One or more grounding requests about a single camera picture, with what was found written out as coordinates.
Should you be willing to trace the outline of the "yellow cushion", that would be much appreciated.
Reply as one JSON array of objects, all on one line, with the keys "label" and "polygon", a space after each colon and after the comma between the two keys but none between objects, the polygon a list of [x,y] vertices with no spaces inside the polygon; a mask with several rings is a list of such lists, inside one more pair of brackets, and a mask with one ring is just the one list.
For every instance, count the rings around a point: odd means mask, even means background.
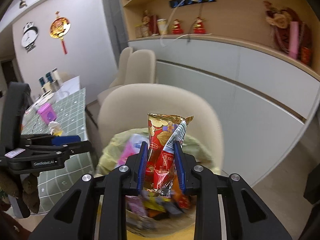
[{"label": "yellow cushion", "polygon": [[129,239],[193,237],[196,197],[127,196],[125,211]]}]

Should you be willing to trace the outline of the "panda wall clock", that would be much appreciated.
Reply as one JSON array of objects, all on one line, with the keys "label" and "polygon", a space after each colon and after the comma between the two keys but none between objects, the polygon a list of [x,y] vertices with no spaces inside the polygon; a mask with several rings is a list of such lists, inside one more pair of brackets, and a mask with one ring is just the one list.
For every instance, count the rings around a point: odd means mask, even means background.
[{"label": "panda wall clock", "polygon": [[26,50],[27,53],[36,47],[35,41],[38,37],[38,33],[39,30],[33,22],[28,22],[24,26],[21,46]]}]

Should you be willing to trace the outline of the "red gold snack packet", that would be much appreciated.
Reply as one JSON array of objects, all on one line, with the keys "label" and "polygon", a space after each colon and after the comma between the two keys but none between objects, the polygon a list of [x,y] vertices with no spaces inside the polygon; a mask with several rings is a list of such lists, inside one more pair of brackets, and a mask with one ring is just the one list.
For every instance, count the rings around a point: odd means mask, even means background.
[{"label": "red gold snack packet", "polygon": [[144,187],[157,196],[170,197],[175,176],[174,144],[184,141],[193,116],[148,114],[149,152]]}]

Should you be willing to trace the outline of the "cream cup on shelf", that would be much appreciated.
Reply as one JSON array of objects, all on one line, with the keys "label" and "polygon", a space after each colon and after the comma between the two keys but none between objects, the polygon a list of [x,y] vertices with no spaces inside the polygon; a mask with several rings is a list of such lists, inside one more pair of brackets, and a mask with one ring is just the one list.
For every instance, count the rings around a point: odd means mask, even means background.
[{"label": "cream cup on shelf", "polygon": [[168,26],[167,26],[167,20],[166,19],[159,19],[157,20],[157,26],[159,30],[160,35],[167,35],[168,33]]}]

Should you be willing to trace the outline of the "beige chair middle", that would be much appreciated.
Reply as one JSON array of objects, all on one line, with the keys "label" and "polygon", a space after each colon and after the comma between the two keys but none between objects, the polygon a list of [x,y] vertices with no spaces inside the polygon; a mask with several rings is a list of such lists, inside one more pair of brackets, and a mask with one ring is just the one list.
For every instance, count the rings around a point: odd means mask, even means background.
[{"label": "beige chair middle", "polygon": [[104,90],[97,96],[101,106],[106,97],[117,88],[134,83],[155,83],[156,82],[156,55],[152,50],[141,49],[133,51],[127,62],[127,70],[123,85]]}]

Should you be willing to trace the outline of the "green checkered tablecloth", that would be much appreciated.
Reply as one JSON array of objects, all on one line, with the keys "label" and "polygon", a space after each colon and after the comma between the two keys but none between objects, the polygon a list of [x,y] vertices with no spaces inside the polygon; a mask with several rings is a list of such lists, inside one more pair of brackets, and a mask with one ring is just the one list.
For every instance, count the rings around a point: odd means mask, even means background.
[{"label": "green checkered tablecloth", "polygon": [[[66,98],[54,103],[56,122],[61,126],[62,134],[58,142],[86,141],[86,90],[80,89]],[[93,161],[89,152],[71,156],[65,161],[64,168],[41,172],[38,179],[40,209],[38,214],[45,214],[84,174],[92,174]]]}]

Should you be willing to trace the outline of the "orange snack wrapper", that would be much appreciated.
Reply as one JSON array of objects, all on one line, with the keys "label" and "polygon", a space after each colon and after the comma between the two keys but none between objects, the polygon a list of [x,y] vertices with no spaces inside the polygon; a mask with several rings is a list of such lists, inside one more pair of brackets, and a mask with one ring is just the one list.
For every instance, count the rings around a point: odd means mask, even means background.
[{"label": "orange snack wrapper", "polygon": [[171,188],[172,199],[178,204],[180,209],[190,209],[191,203],[188,196],[185,196],[180,189],[178,177],[174,176],[172,188]]}]

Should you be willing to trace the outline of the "pink wrapper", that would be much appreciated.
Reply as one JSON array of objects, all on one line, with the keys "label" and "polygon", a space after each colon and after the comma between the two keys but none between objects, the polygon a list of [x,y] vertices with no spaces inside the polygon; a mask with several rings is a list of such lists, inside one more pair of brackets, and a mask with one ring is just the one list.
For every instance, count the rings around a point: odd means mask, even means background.
[{"label": "pink wrapper", "polygon": [[140,134],[131,135],[131,137],[125,144],[124,150],[120,155],[117,165],[118,166],[124,165],[129,156],[138,154],[140,152],[142,142],[147,140],[148,140],[147,137]]}]

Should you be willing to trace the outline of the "red gold wall ornament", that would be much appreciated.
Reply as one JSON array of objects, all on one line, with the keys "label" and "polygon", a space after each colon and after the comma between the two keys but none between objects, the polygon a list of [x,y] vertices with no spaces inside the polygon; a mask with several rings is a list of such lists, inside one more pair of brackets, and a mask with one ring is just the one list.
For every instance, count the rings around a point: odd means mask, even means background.
[{"label": "red gold wall ornament", "polygon": [[64,36],[69,32],[71,23],[68,18],[61,17],[59,13],[59,11],[55,13],[56,19],[50,25],[49,35],[50,37],[61,41],[63,53],[66,55],[68,52],[65,45]]}]

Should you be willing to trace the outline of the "red figurine right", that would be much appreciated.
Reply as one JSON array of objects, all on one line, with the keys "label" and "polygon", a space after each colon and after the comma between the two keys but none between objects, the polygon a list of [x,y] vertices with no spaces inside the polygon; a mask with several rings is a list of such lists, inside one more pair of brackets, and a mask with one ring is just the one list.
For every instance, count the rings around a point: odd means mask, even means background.
[{"label": "red figurine right", "polygon": [[197,17],[195,23],[193,25],[193,33],[194,34],[206,34],[206,30],[204,28],[203,19]]}]

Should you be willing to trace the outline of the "red figurine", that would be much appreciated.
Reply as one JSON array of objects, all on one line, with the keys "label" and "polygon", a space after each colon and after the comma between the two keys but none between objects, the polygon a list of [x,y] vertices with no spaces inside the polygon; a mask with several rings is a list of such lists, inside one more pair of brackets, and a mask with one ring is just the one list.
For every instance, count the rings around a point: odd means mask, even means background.
[{"label": "red figurine", "polygon": [[181,28],[180,21],[178,19],[173,21],[171,33],[174,35],[183,34],[183,29]]},{"label": "red figurine", "polygon": [[206,30],[204,28],[203,19],[197,17],[195,23],[193,25],[193,33],[194,34],[206,34]]}]

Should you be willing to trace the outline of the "beige chair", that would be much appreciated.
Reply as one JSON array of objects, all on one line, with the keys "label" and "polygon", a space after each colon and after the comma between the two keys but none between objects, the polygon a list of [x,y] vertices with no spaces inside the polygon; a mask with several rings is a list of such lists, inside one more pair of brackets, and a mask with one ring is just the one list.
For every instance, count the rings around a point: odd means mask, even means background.
[{"label": "beige chair", "polygon": [[119,57],[119,64],[118,64],[118,72],[116,75],[115,80],[110,84],[109,88],[113,88],[116,86],[120,86],[124,84],[126,70],[127,70],[127,62],[130,55],[133,53],[133,48],[127,47],[122,50],[120,57]]},{"label": "beige chair", "polygon": [[156,82],[156,55],[152,50],[141,49],[133,51],[127,62],[127,70],[123,85],[104,90],[97,96],[101,106],[106,97],[117,88],[134,83],[155,83]]},{"label": "beige chair", "polygon": [[174,86],[136,83],[112,91],[103,101],[98,115],[102,146],[106,147],[115,134],[146,128],[148,113],[193,116],[187,134],[210,151],[212,171],[222,174],[224,142],[216,111],[200,96]]}]

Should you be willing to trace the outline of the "beige chair far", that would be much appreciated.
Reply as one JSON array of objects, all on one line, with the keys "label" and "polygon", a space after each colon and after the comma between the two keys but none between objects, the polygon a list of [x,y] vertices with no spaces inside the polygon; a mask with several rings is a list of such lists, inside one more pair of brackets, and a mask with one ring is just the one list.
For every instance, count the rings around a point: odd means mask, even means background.
[{"label": "beige chair far", "polygon": [[127,47],[122,50],[120,57],[119,57],[119,64],[118,64],[118,72],[116,75],[115,80],[110,84],[109,88],[113,88],[116,86],[120,86],[124,84],[126,70],[127,70],[127,62],[130,55],[133,53],[133,48]]}]

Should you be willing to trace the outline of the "white thermos bottle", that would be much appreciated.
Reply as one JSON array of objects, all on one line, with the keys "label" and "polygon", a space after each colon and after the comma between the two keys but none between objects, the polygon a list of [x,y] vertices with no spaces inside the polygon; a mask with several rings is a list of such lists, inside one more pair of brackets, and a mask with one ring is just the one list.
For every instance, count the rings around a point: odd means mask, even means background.
[{"label": "white thermos bottle", "polygon": [[59,73],[58,73],[58,71],[57,71],[57,68],[54,68],[54,69],[52,70],[52,77],[54,78],[54,80],[57,81],[57,83],[59,84],[59,86],[62,86],[62,85],[63,85],[63,81],[62,81],[62,79],[61,79],[61,77],[60,77],[60,75],[59,75]]}]

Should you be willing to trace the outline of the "flower bouquet red bag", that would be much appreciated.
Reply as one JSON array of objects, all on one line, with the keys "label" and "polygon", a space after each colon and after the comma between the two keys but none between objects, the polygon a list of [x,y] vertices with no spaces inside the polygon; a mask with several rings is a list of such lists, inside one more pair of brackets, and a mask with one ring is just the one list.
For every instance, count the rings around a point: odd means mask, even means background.
[{"label": "flower bouquet red bag", "polygon": [[289,7],[275,7],[264,0],[266,22],[271,26],[271,36],[276,47],[289,57],[307,66],[312,61],[312,33],[309,26]]}]

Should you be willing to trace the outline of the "pink tin box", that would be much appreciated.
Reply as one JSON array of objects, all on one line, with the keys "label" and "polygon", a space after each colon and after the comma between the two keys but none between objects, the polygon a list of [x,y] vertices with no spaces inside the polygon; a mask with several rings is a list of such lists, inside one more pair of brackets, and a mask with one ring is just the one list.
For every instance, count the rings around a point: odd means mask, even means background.
[{"label": "pink tin box", "polygon": [[49,124],[52,121],[55,121],[57,119],[56,113],[52,108],[52,105],[50,103],[43,104],[38,110],[38,115],[41,117],[43,122],[45,124]]}]

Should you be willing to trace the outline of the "beige chair near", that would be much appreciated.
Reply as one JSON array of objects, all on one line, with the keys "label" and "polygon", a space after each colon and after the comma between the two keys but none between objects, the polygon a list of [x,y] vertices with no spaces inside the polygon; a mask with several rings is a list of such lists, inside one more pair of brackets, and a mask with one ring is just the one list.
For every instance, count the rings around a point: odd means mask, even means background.
[{"label": "beige chair near", "polygon": [[136,83],[112,91],[103,101],[98,115],[102,146],[106,147],[115,134],[146,128],[148,113],[193,116],[187,134],[210,151],[212,171],[222,174],[224,142],[216,111],[200,96],[174,86]]}]

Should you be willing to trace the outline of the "yellow trash bag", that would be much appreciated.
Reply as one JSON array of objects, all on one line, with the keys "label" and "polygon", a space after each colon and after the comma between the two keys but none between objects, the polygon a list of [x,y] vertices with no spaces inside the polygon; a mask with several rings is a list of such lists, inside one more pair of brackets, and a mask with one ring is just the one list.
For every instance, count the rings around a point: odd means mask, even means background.
[{"label": "yellow trash bag", "polygon": [[[109,144],[103,149],[99,159],[96,173],[107,175],[114,168],[124,165],[129,156],[139,153],[142,142],[149,142],[147,128],[135,128],[113,136]],[[216,174],[221,174],[221,169],[216,162],[216,154],[200,143],[195,137],[185,135],[182,144],[184,153],[193,155],[198,163],[209,168]]]}]

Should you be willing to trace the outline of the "red figurine left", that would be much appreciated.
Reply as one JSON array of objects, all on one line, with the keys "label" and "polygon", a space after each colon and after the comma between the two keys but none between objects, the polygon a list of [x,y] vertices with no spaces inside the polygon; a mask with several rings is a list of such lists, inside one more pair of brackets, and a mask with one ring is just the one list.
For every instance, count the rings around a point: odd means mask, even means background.
[{"label": "red figurine left", "polygon": [[183,29],[181,28],[180,21],[178,19],[173,21],[171,33],[174,35],[183,34]]}]

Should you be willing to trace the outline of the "white yellow toy chair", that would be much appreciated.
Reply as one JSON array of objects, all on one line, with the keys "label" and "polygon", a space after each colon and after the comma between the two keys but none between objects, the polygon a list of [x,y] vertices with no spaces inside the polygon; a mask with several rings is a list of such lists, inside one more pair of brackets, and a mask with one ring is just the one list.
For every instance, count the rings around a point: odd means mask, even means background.
[{"label": "white yellow toy chair", "polygon": [[61,136],[63,134],[63,129],[60,123],[56,121],[51,121],[48,124],[49,132],[54,136]]}]

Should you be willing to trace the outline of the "black trash bin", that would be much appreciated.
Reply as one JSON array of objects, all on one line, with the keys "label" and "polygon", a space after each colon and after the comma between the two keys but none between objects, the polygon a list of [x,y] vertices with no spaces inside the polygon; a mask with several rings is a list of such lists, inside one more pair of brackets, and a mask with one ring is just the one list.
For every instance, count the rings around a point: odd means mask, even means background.
[{"label": "black trash bin", "polygon": [[195,198],[190,209],[180,209],[175,201],[144,201],[126,197],[126,229],[142,237],[161,237],[182,231],[195,223]]}]

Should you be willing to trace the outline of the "wooden shelf cabinet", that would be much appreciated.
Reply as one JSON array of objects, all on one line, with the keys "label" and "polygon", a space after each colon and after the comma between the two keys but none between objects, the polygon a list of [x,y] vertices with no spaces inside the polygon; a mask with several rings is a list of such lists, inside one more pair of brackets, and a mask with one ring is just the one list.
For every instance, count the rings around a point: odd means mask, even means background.
[{"label": "wooden shelf cabinet", "polygon": [[[206,99],[223,129],[222,170],[251,185],[295,147],[319,106],[319,20],[307,0],[269,0],[289,7],[312,30],[310,66],[279,51],[266,22],[264,0],[216,0],[172,9],[170,0],[120,0],[135,49],[156,54],[158,80]],[[197,17],[206,34],[194,34]],[[166,19],[167,35],[157,20]],[[171,33],[180,21],[183,34]]]}]

